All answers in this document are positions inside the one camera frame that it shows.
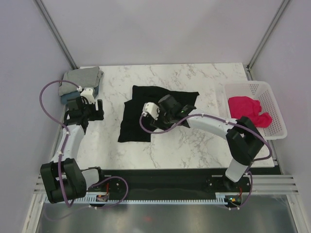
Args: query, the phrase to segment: pink cloth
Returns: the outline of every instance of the pink cloth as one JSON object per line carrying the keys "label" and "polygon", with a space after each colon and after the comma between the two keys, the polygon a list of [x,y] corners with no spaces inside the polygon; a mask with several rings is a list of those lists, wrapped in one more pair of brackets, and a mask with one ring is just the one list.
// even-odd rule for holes
{"label": "pink cloth", "polygon": [[253,100],[246,96],[236,96],[229,98],[228,104],[232,118],[248,117],[256,127],[261,128],[267,128],[272,122],[268,113],[259,115],[262,110],[259,100]]}

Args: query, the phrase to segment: laundry basket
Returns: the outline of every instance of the laundry basket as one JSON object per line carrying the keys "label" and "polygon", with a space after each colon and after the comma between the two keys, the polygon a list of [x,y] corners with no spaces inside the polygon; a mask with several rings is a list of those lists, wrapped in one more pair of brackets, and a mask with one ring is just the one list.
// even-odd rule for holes
{"label": "laundry basket", "polygon": [[261,135],[266,140],[281,139],[287,136],[283,117],[268,83],[259,81],[239,81],[225,83],[223,87],[228,117],[231,117],[228,99],[235,96],[247,96],[254,100],[259,100],[262,107],[261,113],[267,112],[272,117],[272,123],[268,128],[258,128]]}

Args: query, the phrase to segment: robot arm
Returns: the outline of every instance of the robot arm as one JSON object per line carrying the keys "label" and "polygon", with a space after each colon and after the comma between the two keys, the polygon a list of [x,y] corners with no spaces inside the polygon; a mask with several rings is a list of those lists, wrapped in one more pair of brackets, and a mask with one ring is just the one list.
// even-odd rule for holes
{"label": "robot arm", "polygon": [[188,128],[204,130],[227,140],[232,160],[225,172],[225,176],[230,182],[238,182],[245,171],[252,164],[255,156],[263,147],[263,142],[250,132],[239,128],[242,125],[258,135],[260,133],[247,117],[241,119],[228,119],[205,114],[194,106],[182,106],[173,96],[167,95],[155,103],[146,103],[143,115],[151,115],[153,121],[151,125],[163,130],[169,129],[173,124],[184,120],[181,125]]}
{"label": "robot arm", "polygon": [[97,100],[98,110],[96,110],[96,102],[92,93],[93,88],[85,88],[79,97],[68,100],[68,110],[65,113],[64,124],[69,129],[69,137],[61,158],[62,177],[58,176],[57,165],[59,152],[68,133],[65,128],[63,129],[59,147],[51,162],[41,166],[41,177],[51,203],[64,201],[59,179],[63,181],[65,193],[69,200],[84,197],[87,188],[99,181],[99,167],[81,171],[75,161],[88,122],[104,119],[102,100]]}

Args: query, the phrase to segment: folded towel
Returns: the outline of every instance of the folded towel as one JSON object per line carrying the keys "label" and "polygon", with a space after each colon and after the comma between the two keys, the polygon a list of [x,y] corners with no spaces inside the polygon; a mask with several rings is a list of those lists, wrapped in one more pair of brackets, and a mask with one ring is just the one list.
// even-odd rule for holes
{"label": "folded towel", "polygon": [[[97,87],[101,77],[104,75],[99,67],[75,69],[64,74],[63,80],[72,81],[75,84],[84,87]],[[58,95],[62,96],[76,91],[77,88],[70,83],[61,83],[58,88]]]}
{"label": "folded towel", "polygon": [[[94,88],[94,94],[93,94],[94,98],[98,95],[98,92],[99,92],[99,86]],[[68,100],[75,99],[79,96],[80,96],[80,93],[78,91],[74,91],[74,92],[62,95],[60,98],[60,101],[62,104],[67,104]]]}

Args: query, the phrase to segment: marble table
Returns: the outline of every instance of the marble table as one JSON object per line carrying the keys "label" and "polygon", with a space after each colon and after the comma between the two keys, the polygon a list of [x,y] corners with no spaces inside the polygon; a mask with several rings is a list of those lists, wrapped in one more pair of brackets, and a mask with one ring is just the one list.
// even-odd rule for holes
{"label": "marble table", "polygon": [[[98,99],[104,121],[90,122],[81,142],[80,168],[102,169],[220,168],[232,159],[227,142],[211,133],[185,127],[152,135],[151,143],[119,143],[124,102],[133,85],[156,85],[175,91],[198,91],[195,106],[206,113],[228,117],[222,83],[246,80],[242,64],[186,64],[100,67],[104,72]],[[266,146],[257,157],[268,155]],[[272,158],[253,167],[272,167]]]}

